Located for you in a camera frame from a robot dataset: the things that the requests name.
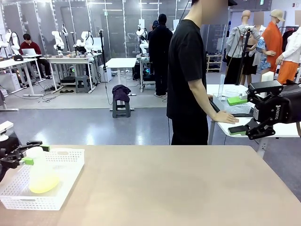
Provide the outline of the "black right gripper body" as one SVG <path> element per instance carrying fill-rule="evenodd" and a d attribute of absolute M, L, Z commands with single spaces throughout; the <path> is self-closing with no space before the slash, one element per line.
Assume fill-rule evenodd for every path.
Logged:
<path fill-rule="evenodd" d="M 264 98 L 254 106 L 253 117 L 272 116 L 274 123 L 295 123 L 301 121 L 301 85 L 291 80 L 283 84 L 277 96 L 261 93 Z"/>

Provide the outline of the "person's right hand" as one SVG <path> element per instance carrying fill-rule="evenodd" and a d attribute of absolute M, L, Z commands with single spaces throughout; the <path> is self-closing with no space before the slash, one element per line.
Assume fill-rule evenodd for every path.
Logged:
<path fill-rule="evenodd" d="M 213 116 L 212 119 L 216 122 L 222 122 L 228 124 L 235 124 L 239 122 L 238 118 L 235 118 L 232 114 L 226 111 L 219 111 Z"/>

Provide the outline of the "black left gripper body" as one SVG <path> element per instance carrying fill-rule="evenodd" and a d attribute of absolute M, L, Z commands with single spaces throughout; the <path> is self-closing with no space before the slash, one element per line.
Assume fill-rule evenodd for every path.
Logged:
<path fill-rule="evenodd" d="M 16 136 L 10 136 L 8 139 L 0 142 L 0 148 L 7 149 L 8 151 L 16 149 L 18 146 L 20 146 L 19 139 Z M 3 180 L 6 172 L 10 168 L 4 168 L 0 166 L 0 181 Z"/>

